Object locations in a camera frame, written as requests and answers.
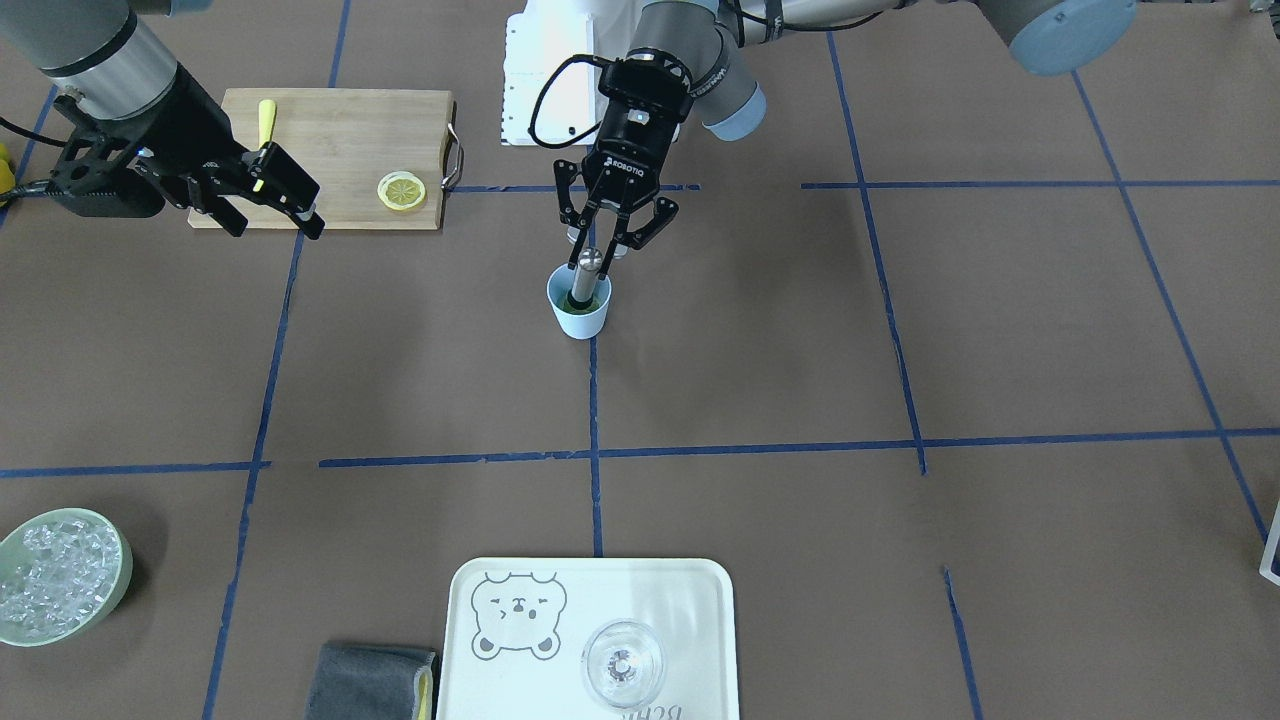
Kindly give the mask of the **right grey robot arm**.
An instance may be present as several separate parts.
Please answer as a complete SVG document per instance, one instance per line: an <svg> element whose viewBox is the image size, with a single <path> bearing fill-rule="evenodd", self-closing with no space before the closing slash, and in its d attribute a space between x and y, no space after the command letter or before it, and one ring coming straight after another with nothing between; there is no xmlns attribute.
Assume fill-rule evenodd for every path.
<svg viewBox="0 0 1280 720"><path fill-rule="evenodd" d="M221 105L147 27L182 1L5 1L3 37L56 90L70 124L55 167L3 193L51 199L77 217L150 218L164 208L247 229L233 199L316 240L319 183L279 143L241 143Z"/></svg>

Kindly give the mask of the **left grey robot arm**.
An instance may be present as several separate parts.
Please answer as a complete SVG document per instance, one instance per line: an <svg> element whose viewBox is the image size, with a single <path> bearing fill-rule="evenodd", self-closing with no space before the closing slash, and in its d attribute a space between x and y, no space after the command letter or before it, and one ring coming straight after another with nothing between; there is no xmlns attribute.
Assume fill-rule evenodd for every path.
<svg viewBox="0 0 1280 720"><path fill-rule="evenodd" d="M527 123L544 149L585 143L580 159L554 164L557 211L571 242L568 264L585 258L599 214L614 219L603 254L645 247L676 217L662 191L672 146L689 122L731 143L760 128L768 113L763 83L745 59L753 47L815 36L858 35L908 1L608 1L602 50L559 63L594 72L599 119L567 138L539 136L541 105Z"/></svg>

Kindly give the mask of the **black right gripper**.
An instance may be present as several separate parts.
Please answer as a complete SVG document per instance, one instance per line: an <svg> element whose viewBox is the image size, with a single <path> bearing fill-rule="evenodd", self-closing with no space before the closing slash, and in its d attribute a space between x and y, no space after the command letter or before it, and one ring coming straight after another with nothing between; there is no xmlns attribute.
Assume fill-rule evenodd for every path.
<svg viewBox="0 0 1280 720"><path fill-rule="evenodd" d="M232 237L242 237L248 220L228 193L296 225L323 225L315 178L279 143L250 151L238 142L228 115L186 67L177 67L170 88L143 118L141 147L150 155L138 158L138 168L172 206L195 209Z"/></svg>

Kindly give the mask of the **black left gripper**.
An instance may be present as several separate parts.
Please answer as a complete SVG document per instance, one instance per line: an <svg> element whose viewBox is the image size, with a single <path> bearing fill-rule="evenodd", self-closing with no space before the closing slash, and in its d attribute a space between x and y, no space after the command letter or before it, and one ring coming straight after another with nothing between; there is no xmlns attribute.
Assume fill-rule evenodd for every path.
<svg viewBox="0 0 1280 720"><path fill-rule="evenodd" d="M631 250L644 249L675 220L680 205L655 196L680 123L680 101L611 97L582 167L564 159L553 163L559 220L573 241L568 263L580 263L599 206L602 213L613 217L600 234L600 251L605 258L620 259ZM581 209L575 208L571 197L577 178L588 191ZM620 206L641 206L640 219L634 213L620 214Z"/></svg>

